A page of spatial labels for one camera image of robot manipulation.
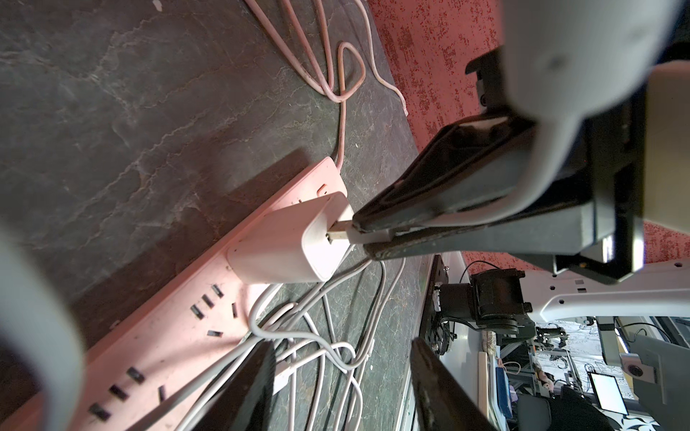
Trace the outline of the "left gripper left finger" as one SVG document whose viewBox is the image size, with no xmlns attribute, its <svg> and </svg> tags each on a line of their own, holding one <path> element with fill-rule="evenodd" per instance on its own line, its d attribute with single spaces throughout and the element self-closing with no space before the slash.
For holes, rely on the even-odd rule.
<svg viewBox="0 0 690 431">
<path fill-rule="evenodd" d="M 267 430 L 275 371 L 274 345 L 262 341 L 202 410 L 192 430 Z"/>
</svg>

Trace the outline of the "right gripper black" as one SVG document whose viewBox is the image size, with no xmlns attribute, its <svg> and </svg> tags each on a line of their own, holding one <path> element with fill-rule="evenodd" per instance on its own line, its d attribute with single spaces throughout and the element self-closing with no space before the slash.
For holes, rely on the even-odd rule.
<svg viewBox="0 0 690 431">
<path fill-rule="evenodd" d="M 571 270 L 605 285 L 643 266 L 647 96 L 583 122 L 555 183 L 507 221 L 434 227 L 365 244 L 373 260 L 446 251 L 506 252 L 540 269 Z M 535 122 L 479 116 L 443 127 L 395 183 L 353 217 L 362 231 L 420 226 L 506 196 L 531 156 Z"/>
</svg>

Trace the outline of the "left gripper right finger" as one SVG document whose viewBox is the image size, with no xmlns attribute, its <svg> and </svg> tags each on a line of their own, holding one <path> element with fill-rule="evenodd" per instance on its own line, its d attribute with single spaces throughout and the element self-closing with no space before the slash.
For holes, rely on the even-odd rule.
<svg viewBox="0 0 690 431">
<path fill-rule="evenodd" d="M 424 339 L 411 342 L 410 364 L 420 430 L 496 430 Z"/>
</svg>

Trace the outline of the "pink power strip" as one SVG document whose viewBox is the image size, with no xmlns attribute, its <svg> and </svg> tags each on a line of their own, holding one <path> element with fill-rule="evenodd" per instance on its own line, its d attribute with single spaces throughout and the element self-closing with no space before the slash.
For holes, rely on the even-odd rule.
<svg viewBox="0 0 690 431">
<path fill-rule="evenodd" d="M 86 385 L 74 430 L 173 430 L 199 395 L 181 390 L 219 367 L 248 332 L 248 314 L 269 284 L 246 285 L 228 251 L 263 217 L 341 192 L 331 158 L 300 172 L 87 354 Z"/>
</svg>

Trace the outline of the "white charger adapter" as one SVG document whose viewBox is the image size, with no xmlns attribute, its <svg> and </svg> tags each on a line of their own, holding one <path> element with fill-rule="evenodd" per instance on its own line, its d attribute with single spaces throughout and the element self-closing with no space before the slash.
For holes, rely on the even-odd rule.
<svg viewBox="0 0 690 431">
<path fill-rule="evenodd" d="M 229 265 L 246 285 L 325 282 L 350 247 L 327 232 L 352 216 L 341 192 L 278 209 L 229 248 Z"/>
</svg>

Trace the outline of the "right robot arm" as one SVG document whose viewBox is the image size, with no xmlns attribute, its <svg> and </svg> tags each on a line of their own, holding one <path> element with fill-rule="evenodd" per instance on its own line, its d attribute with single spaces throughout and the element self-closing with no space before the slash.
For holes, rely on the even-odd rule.
<svg viewBox="0 0 690 431">
<path fill-rule="evenodd" d="M 643 224 L 689 228 L 689 50 L 667 51 L 647 84 L 586 120 L 555 183 L 517 215 L 469 227 L 436 217 L 514 190 L 535 124 L 512 111 L 501 53 L 472 60 L 483 114 L 444 127 L 402 177 L 354 217 L 373 260 L 506 252 L 533 271 L 490 269 L 429 296 L 423 332 L 447 321 L 515 334 L 572 317 L 686 314 L 689 264 L 644 262 Z"/>
</svg>

